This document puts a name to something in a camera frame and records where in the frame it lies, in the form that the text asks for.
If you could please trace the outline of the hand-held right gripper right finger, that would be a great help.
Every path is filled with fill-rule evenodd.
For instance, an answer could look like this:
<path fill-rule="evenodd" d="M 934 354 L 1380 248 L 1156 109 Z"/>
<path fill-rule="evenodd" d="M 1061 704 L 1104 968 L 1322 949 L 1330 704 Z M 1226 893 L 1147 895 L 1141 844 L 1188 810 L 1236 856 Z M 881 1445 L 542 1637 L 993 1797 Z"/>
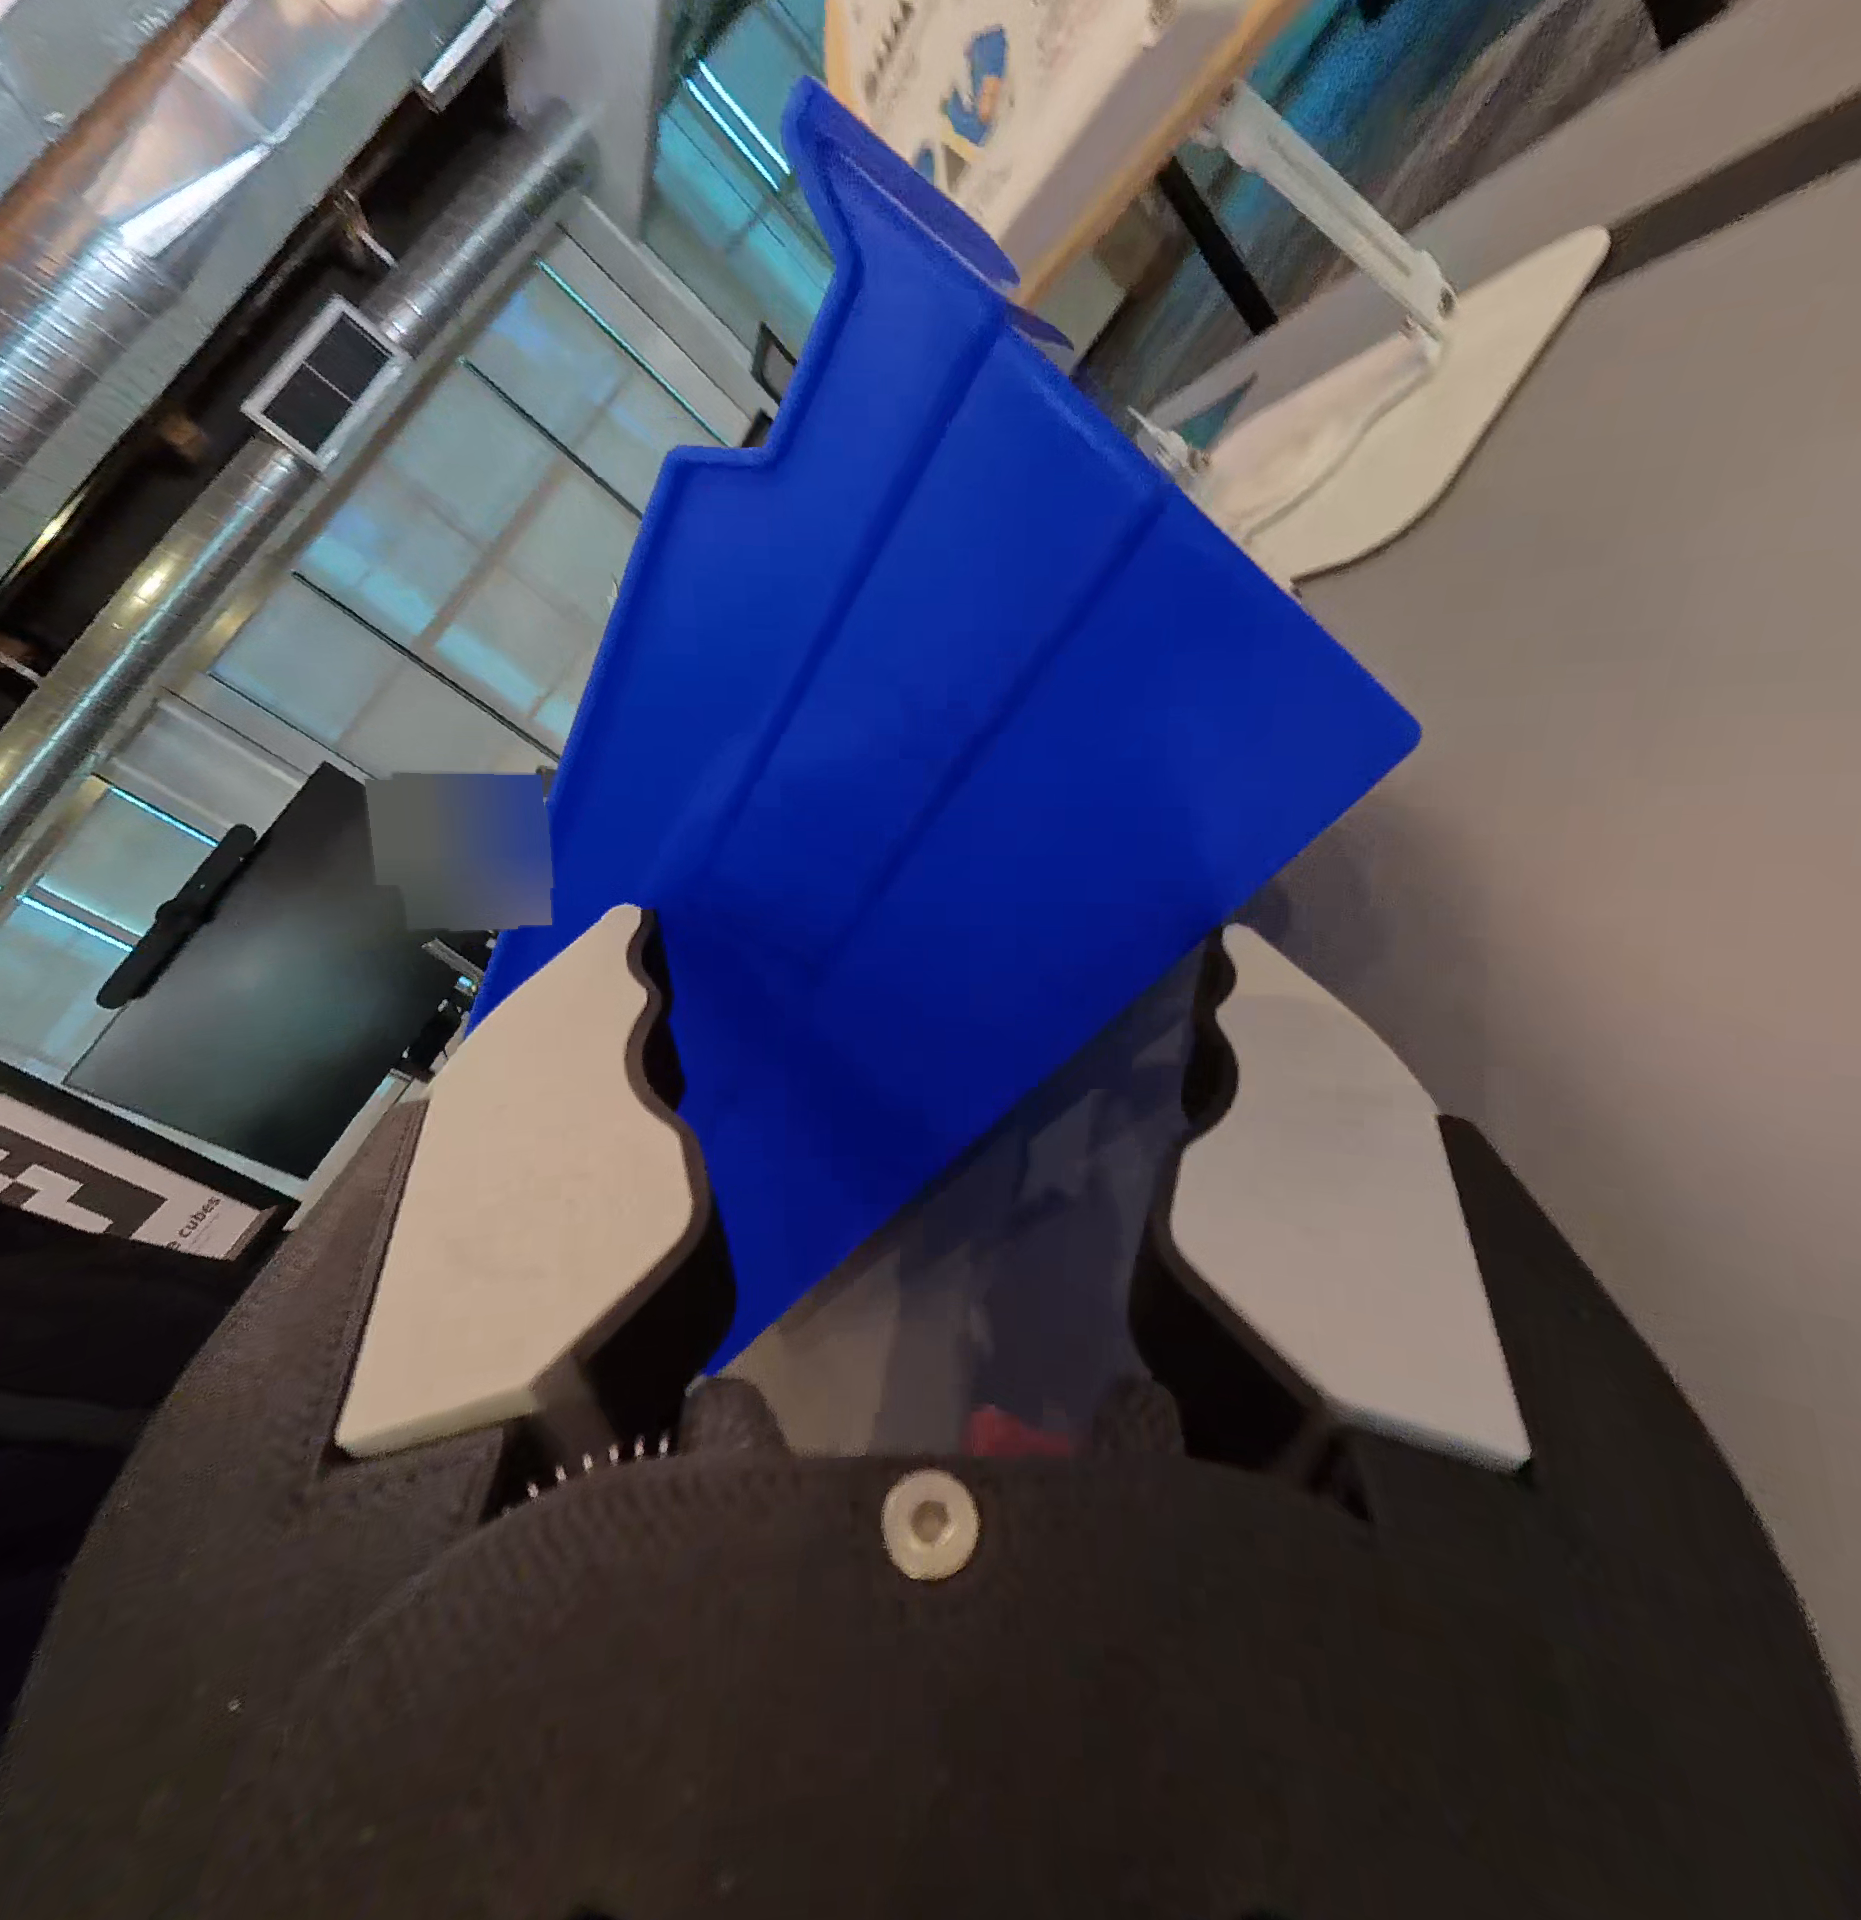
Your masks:
<path fill-rule="evenodd" d="M 1518 1472 L 1532 1435 L 1423 1083 L 1248 925 L 1207 942 L 1193 1022 L 1131 1297 L 1188 1445 L 1309 1482 L 1362 1432 Z"/>

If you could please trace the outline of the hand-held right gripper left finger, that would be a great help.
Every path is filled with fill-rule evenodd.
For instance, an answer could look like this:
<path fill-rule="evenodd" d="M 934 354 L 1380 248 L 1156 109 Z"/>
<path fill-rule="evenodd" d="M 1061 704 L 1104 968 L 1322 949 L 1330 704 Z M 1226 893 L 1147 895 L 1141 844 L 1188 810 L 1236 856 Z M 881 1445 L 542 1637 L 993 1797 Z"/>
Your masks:
<path fill-rule="evenodd" d="M 680 1113 L 661 931 L 619 905 L 492 1009 L 422 1104 L 335 1443 L 388 1457 L 528 1424 L 658 1448 L 737 1308 Z"/>

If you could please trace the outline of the blue plastic bin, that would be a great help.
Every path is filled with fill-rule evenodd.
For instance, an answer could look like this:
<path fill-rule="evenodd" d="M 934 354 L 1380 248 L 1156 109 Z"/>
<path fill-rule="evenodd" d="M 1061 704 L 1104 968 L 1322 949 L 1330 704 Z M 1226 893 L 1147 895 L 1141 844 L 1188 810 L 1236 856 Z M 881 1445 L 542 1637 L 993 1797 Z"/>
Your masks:
<path fill-rule="evenodd" d="M 801 79 L 833 280 L 770 438 L 680 447 L 551 798 L 554 923 L 658 915 L 743 1347 L 1354 802 L 1417 719 L 1033 345 Z"/>

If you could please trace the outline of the black monitor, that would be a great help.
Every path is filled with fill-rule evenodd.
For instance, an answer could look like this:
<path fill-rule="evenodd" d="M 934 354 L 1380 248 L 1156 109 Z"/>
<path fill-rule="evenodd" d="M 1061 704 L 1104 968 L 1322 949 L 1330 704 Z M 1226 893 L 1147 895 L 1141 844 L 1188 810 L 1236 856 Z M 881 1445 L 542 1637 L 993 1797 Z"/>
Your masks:
<path fill-rule="evenodd" d="M 324 766 L 269 828 L 227 829 L 105 979 L 68 1086 L 304 1178 L 389 1073 L 430 1075 L 490 934 L 408 923 L 373 794 Z"/>

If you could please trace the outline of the white vent grille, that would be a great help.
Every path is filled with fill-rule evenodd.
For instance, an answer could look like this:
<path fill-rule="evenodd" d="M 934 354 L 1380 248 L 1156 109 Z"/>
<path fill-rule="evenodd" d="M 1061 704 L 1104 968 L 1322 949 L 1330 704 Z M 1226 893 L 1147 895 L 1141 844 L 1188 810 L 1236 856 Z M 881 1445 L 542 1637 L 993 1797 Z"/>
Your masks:
<path fill-rule="evenodd" d="M 411 355 L 386 328 L 333 297 L 241 402 L 244 420 L 313 470 L 325 470 Z"/>

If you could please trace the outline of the silver air duct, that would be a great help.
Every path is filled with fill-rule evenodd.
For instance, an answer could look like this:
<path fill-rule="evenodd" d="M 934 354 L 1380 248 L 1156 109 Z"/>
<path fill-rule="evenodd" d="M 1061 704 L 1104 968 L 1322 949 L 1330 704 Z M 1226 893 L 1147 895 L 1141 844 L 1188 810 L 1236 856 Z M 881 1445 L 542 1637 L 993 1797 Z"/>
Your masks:
<path fill-rule="evenodd" d="M 294 535 L 330 500 L 408 400 L 422 368 L 479 320 L 593 177 L 583 111 L 549 100 L 462 181 L 362 307 L 335 301 L 266 385 L 343 372 L 343 400 L 294 404 L 327 424 L 304 452 L 273 420 L 105 604 L 45 683 L 0 729 L 0 882 L 53 825 L 68 794 L 115 751 L 203 637 L 231 633 L 247 588 L 286 563 Z"/>
<path fill-rule="evenodd" d="M 102 94 L 0 212 L 0 495 L 93 391 L 151 404 L 469 16 L 216 4 Z"/>

